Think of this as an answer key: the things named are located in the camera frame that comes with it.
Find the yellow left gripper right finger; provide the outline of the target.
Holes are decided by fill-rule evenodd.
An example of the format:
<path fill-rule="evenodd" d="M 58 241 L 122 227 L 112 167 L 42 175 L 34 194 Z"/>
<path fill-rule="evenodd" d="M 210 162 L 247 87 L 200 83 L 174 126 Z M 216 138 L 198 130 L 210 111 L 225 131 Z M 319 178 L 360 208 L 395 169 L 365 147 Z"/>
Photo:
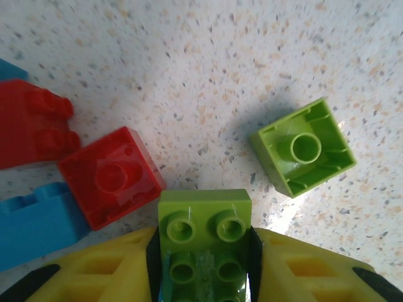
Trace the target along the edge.
<path fill-rule="evenodd" d="M 252 228 L 251 301 L 402 301 L 402 291 L 362 261 Z"/>

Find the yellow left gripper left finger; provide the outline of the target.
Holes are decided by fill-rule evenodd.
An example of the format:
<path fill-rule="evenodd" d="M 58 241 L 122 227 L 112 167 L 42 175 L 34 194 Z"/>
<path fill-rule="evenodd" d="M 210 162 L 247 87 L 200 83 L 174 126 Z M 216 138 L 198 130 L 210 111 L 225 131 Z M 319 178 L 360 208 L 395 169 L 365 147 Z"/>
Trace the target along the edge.
<path fill-rule="evenodd" d="M 158 301 L 159 230 L 145 228 L 60 257 L 28 273 L 19 301 Z"/>

